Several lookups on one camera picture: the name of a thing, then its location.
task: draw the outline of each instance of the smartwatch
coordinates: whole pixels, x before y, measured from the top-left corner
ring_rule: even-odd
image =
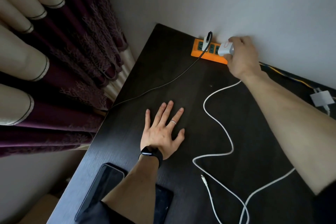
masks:
[[[154,148],[152,146],[146,146],[145,148],[141,150],[141,154],[146,155],[146,156],[157,157],[157,159],[159,160],[159,168],[160,168],[162,160],[163,160],[163,156],[162,156],[161,151],[158,148]]]

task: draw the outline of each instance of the dark sleeve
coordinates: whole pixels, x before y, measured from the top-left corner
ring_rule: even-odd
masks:
[[[314,198],[313,215],[316,224],[336,223],[336,181]]]
[[[102,201],[99,201],[88,212],[79,217],[79,224],[134,224],[134,222],[115,212]]]

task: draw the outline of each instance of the hand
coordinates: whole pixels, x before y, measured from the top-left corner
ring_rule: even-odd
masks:
[[[180,144],[184,140],[184,128],[180,130],[176,139],[173,141],[171,139],[171,132],[173,131],[175,124],[170,121],[166,126],[166,122],[173,105],[173,101],[169,101],[168,105],[166,105],[166,103],[162,103],[155,116],[152,126],[151,118],[149,116],[150,111],[149,109],[146,110],[145,129],[143,130],[140,142],[140,150],[146,146],[157,147],[161,151],[163,159],[165,160],[179,148]],[[183,111],[184,109],[181,107],[171,120],[177,123],[182,116]]]
[[[234,77],[244,81],[246,76],[261,73],[258,52],[249,36],[233,36],[229,42],[233,43],[234,55],[225,54],[224,58],[227,60],[227,66]]]

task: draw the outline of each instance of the curtain fold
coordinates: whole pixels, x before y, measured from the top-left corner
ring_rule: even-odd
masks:
[[[0,156],[90,143],[134,65],[110,1],[0,0],[0,20]]]

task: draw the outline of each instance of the power strip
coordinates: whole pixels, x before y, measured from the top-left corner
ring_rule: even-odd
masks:
[[[194,45],[191,51],[191,56],[199,57],[203,53],[202,47],[203,47],[203,40],[195,38]],[[201,59],[207,59],[227,65],[228,61],[225,58],[218,55],[219,47],[220,44],[211,42],[208,50],[203,54]]]

